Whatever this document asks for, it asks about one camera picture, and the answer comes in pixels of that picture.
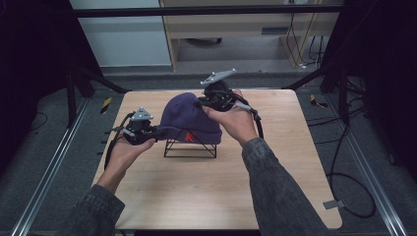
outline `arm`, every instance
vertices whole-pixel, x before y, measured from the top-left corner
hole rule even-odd
[[[124,138],[118,140],[107,168],[97,183],[77,202],[56,235],[114,235],[115,225],[125,205],[114,196],[126,171],[138,156],[151,148],[155,140],[132,146]]]
[[[242,146],[249,172],[254,210],[261,234],[329,235],[328,229],[300,187],[267,143],[258,137],[252,114],[234,106],[227,112],[203,107]]]

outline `hand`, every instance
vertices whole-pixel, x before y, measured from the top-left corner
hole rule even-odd
[[[150,139],[141,145],[133,146],[121,134],[120,139],[110,154],[107,168],[97,181],[97,185],[107,189],[111,193],[115,193],[117,187],[125,177],[126,171],[131,167],[133,162],[140,154],[148,150],[155,143],[155,139]]]
[[[235,90],[233,92],[243,97],[240,90]],[[252,117],[252,113],[248,110],[237,106],[233,106],[226,112],[216,111],[207,106],[203,106],[203,110],[209,118],[220,123],[226,132],[239,142],[241,147],[249,140],[258,137],[258,134],[255,131],[254,118]]]

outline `gray sleeve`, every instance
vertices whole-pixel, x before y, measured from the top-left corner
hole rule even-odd
[[[247,142],[242,157],[263,236],[329,235],[303,191],[263,139]]]
[[[77,202],[56,235],[114,235],[125,205],[116,196],[94,185]]]

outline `purple cap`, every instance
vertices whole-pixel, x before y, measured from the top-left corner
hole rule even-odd
[[[220,125],[210,119],[197,102],[197,97],[190,92],[169,100],[156,127],[157,131],[165,133],[159,139],[201,145],[220,144]]]

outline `white cabinet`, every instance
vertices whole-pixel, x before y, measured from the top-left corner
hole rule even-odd
[[[74,9],[159,7],[158,0],[70,0]],[[99,66],[104,69],[171,67],[162,17],[79,18]]]

